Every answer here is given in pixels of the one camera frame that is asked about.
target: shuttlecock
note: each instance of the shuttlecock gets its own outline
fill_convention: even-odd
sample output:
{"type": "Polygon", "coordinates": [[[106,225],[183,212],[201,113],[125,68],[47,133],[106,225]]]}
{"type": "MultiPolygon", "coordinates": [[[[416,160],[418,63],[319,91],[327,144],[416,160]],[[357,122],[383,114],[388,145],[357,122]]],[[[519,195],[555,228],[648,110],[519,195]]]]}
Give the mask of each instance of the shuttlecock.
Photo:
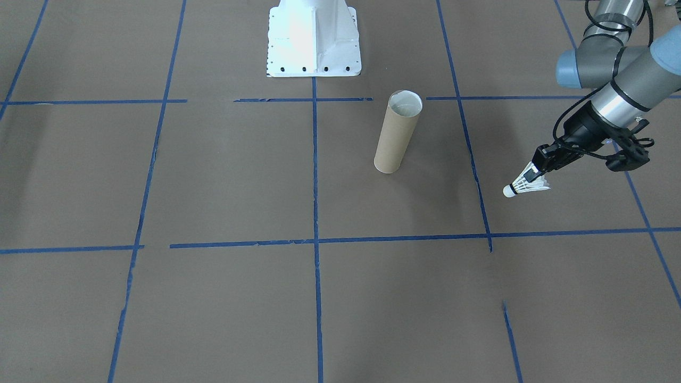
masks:
{"type": "Polygon", "coordinates": [[[527,178],[525,178],[525,174],[527,174],[528,172],[537,174],[539,173],[539,170],[535,167],[535,165],[532,162],[527,164],[527,166],[525,166],[525,169],[520,173],[520,176],[518,176],[516,180],[513,181],[513,183],[504,186],[504,196],[511,198],[520,193],[527,193],[529,191],[538,192],[539,190],[551,189],[548,181],[546,180],[546,178],[544,178],[543,175],[537,177],[532,182],[528,182],[527,178]]]}

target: blue tape line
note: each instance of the blue tape line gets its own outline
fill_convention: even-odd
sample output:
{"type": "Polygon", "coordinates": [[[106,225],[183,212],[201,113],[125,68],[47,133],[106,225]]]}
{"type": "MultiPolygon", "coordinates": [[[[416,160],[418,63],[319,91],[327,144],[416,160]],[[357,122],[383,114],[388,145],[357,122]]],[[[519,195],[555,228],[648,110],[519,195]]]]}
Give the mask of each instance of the blue tape line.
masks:
{"type": "Polygon", "coordinates": [[[137,227],[135,235],[135,245],[130,257],[130,268],[128,269],[127,285],[125,288],[125,304],[121,310],[121,317],[118,320],[118,331],[116,333],[116,343],[114,344],[114,353],[111,357],[111,367],[109,368],[108,383],[113,383],[114,375],[116,373],[116,363],[118,361],[118,352],[121,349],[121,337],[123,336],[123,327],[125,325],[125,315],[127,313],[128,302],[130,299],[130,290],[132,287],[133,274],[132,270],[135,268],[137,261],[137,254],[140,248],[140,239],[142,238],[142,227],[144,226],[144,214],[146,212],[146,204],[149,198],[149,189],[151,188],[151,179],[153,178],[154,165],[156,163],[156,152],[159,148],[159,139],[161,137],[161,128],[163,127],[163,118],[165,116],[165,106],[168,104],[168,94],[170,93],[170,83],[172,81],[172,72],[175,66],[175,57],[177,56],[177,49],[180,45],[180,35],[182,33],[182,23],[185,18],[185,9],[187,8],[187,0],[182,1],[182,9],[180,11],[180,20],[177,24],[177,32],[175,35],[175,45],[172,49],[170,57],[170,65],[168,67],[168,77],[165,81],[165,91],[163,92],[163,103],[161,104],[161,112],[159,114],[159,123],[156,126],[156,136],[154,137],[154,147],[151,152],[151,160],[149,162],[149,171],[146,175],[146,185],[144,186],[144,197],[142,199],[142,208],[140,209],[140,222],[137,227]]]}
{"type": "Polygon", "coordinates": [[[577,44],[575,44],[575,39],[572,37],[570,26],[568,26],[567,20],[565,20],[565,15],[563,14],[563,10],[560,8],[560,4],[558,4],[558,0],[554,0],[554,3],[556,4],[556,8],[558,9],[558,14],[560,14],[560,19],[563,21],[563,25],[565,26],[567,36],[570,37],[570,44],[572,44],[572,49],[577,49],[577,44]]]}
{"type": "Polygon", "coordinates": [[[82,247],[37,247],[33,249],[0,249],[0,254],[43,254],[43,253],[79,253],[84,251],[119,251],[132,250],[133,245],[126,246],[82,246],[82,247]]]}
{"type": "MultiPolygon", "coordinates": [[[[619,148],[617,144],[614,144],[615,150],[618,151],[619,148]]],[[[676,298],[676,303],[678,304],[679,308],[681,309],[681,294],[679,294],[679,290],[676,287],[676,283],[674,282],[674,277],[671,275],[671,271],[669,270],[669,266],[667,265],[667,261],[665,260],[665,256],[662,254],[662,250],[660,249],[660,245],[657,243],[657,238],[655,238],[655,233],[654,230],[650,226],[650,221],[648,221],[648,216],[646,215],[646,211],[643,209],[643,204],[641,203],[641,199],[639,198],[638,192],[636,191],[636,187],[634,186],[634,182],[631,180],[631,175],[629,172],[624,172],[624,175],[627,176],[627,182],[629,182],[629,187],[631,188],[631,192],[634,195],[634,200],[636,200],[636,205],[639,208],[639,211],[641,212],[641,216],[643,217],[643,221],[646,224],[646,227],[648,228],[648,234],[650,235],[650,240],[652,241],[653,246],[655,247],[655,251],[657,252],[657,258],[659,258],[660,263],[662,264],[662,269],[665,271],[665,275],[667,276],[667,281],[669,282],[669,285],[671,286],[671,291],[674,293],[674,297],[676,298]]]]}
{"type": "MultiPolygon", "coordinates": [[[[59,101],[10,101],[8,105],[93,105],[93,104],[162,104],[162,99],[76,99],[59,101]]],[[[187,99],[169,99],[169,104],[185,104],[187,99]]]]}
{"type": "Polygon", "coordinates": [[[506,322],[506,331],[509,334],[509,343],[511,344],[511,352],[513,353],[513,364],[516,366],[516,375],[518,377],[518,383],[522,383],[522,371],[520,370],[520,361],[518,360],[516,339],[513,337],[513,329],[511,328],[511,320],[509,319],[509,310],[506,301],[503,301],[503,306],[504,306],[504,322],[506,322]]]}
{"type": "Polygon", "coordinates": [[[451,234],[451,235],[414,235],[414,236],[361,236],[355,238],[324,238],[319,243],[354,243],[354,242],[394,242],[394,241],[440,241],[445,239],[481,239],[487,234],[451,234]]]}
{"type": "Polygon", "coordinates": [[[626,234],[626,233],[645,233],[647,228],[631,229],[602,229],[602,230],[562,230],[547,232],[508,232],[492,233],[494,238],[517,238],[523,236],[566,236],[566,235],[596,235],[596,234],[626,234]]]}
{"type": "Polygon", "coordinates": [[[342,98],[240,98],[234,102],[361,102],[373,101],[371,97],[342,97],[342,98]]]}
{"type": "Polygon", "coordinates": [[[494,250],[492,246],[492,236],[490,235],[490,224],[487,220],[487,212],[485,210],[485,201],[482,197],[482,189],[480,188],[480,179],[477,176],[477,170],[475,168],[475,157],[473,156],[473,147],[471,146],[471,137],[468,132],[468,124],[466,123],[466,115],[464,113],[464,106],[461,102],[461,93],[459,93],[459,83],[456,80],[456,70],[454,69],[454,60],[452,59],[452,50],[449,48],[449,38],[447,37],[447,29],[445,28],[445,19],[442,15],[442,5],[440,0],[437,2],[437,12],[440,16],[440,26],[442,27],[442,36],[445,40],[445,47],[447,49],[447,57],[449,58],[449,68],[452,71],[452,80],[454,82],[454,91],[456,92],[457,102],[459,105],[459,114],[461,115],[461,124],[464,130],[464,136],[466,138],[466,146],[469,150],[469,155],[471,156],[471,169],[473,170],[473,178],[475,179],[475,186],[477,187],[477,195],[480,199],[480,211],[482,213],[482,221],[485,225],[485,232],[487,233],[487,242],[490,246],[490,253],[494,250]]]}
{"type": "Polygon", "coordinates": [[[170,249],[201,249],[207,247],[247,247],[275,245],[306,245],[314,243],[314,239],[289,239],[282,241],[239,241],[239,242],[205,242],[205,243],[173,243],[170,249]]]}
{"type": "Polygon", "coordinates": [[[653,232],[681,232],[680,227],[676,228],[651,228],[653,232]]]}
{"type": "Polygon", "coordinates": [[[363,102],[373,101],[371,97],[318,98],[317,102],[363,102]]]}
{"type": "Polygon", "coordinates": [[[240,98],[234,102],[312,102],[311,98],[240,98]]]}
{"type": "Polygon", "coordinates": [[[43,6],[40,10],[40,15],[38,16],[38,20],[35,22],[35,27],[33,28],[33,33],[31,34],[29,43],[26,46],[26,50],[24,50],[24,55],[21,56],[21,61],[19,61],[19,67],[16,68],[16,72],[14,73],[14,78],[12,79],[10,90],[7,91],[5,103],[2,105],[2,108],[0,108],[0,120],[2,120],[3,116],[5,115],[5,110],[7,110],[7,103],[10,102],[10,99],[12,98],[12,93],[14,92],[14,88],[16,87],[17,81],[19,81],[19,75],[21,74],[21,70],[24,69],[26,58],[29,56],[29,52],[31,51],[31,47],[33,46],[33,41],[35,41],[35,36],[38,34],[38,29],[40,28],[40,23],[42,22],[43,15],[45,14],[45,9],[47,9],[47,2],[48,0],[45,0],[43,2],[43,6]]]}
{"type": "Polygon", "coordinates": [[[313,140],[313,195],[314,195],[314,232],[315,232],[315,300],[317,308],[317,381],[324,382],[323,337],[321,334],[321,275],[319,272],[319,150],[317,141],[317,78],[312,77],[312,140],[313,140]]]}
{"type": "MultiPolygon", "coordinates": [[[[623,229],[596,229],[596,230],[557,230],[545,232],[497,232],[490,233],[493,238],[518,238],[534,236],[579,236],[579,235],[608,235],[608,234],[635,234],[653,232],[681,232],[681,227],[668,228],[623,228],[623,229]]],[[[440,235],[413,235],[413,236],[359,236],[320,238],[319,243],[357,243],[357,242],[397,242],[397,241],[444,241],[454,239],[486,239],[486,233],[477,234],[440,234],[440,235]]],[[[206,243],[175,243],[170,249],[191,249],[205,247],[244,247],[244,246],[274,246],[274,245],[308,245],[315,239],[289,239],[275,241],[236,241],[236,242],[206,242],[206,243]]]]}
{"type": "Polygon", "coordinates": [[[427,101],[454,101],[456,99],[464,100],[485,100],[485,99],[581,99],[580,95],[519,95],[519,96],[445,96],[445,97],[426,97],[427,101]]]}

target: cardboard tube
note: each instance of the cardboard tube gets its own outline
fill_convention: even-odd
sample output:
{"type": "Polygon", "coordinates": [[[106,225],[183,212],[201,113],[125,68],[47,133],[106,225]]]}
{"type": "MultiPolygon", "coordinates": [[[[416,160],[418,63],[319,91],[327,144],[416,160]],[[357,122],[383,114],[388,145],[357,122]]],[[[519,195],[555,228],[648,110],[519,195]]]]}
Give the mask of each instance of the cardboard tube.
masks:
{"type": "Polygon", "coordinates": [[[422,109],[423,101],[414,92],[397,91],[390,96],[374,157],[379,172],[390,174],[400,168],[422,109]]]}

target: paper tube opening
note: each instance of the paper tube opening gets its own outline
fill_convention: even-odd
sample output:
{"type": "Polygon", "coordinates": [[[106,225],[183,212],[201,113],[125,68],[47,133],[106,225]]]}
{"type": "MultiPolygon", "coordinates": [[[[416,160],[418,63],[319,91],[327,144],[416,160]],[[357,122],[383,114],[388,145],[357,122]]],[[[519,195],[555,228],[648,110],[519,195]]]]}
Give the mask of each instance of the paper tube opening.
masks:
{"type": "Polygon", "coordinates": [[[424,107],[418,94],[412,91],[397,91],[390,96],[388,106],[402,117],[417,116],[424,107]]]}

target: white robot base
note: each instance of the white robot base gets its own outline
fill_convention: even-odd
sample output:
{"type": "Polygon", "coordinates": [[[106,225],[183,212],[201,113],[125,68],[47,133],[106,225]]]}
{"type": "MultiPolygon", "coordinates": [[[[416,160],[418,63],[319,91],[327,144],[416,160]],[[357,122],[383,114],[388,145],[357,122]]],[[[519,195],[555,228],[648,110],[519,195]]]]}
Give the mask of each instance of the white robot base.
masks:
{"type": "Polygon", "coordinates": [[[346,77],[362,71],[357,11],[345,0],[281,0],[270,10],[267,75],[346,77]]]}

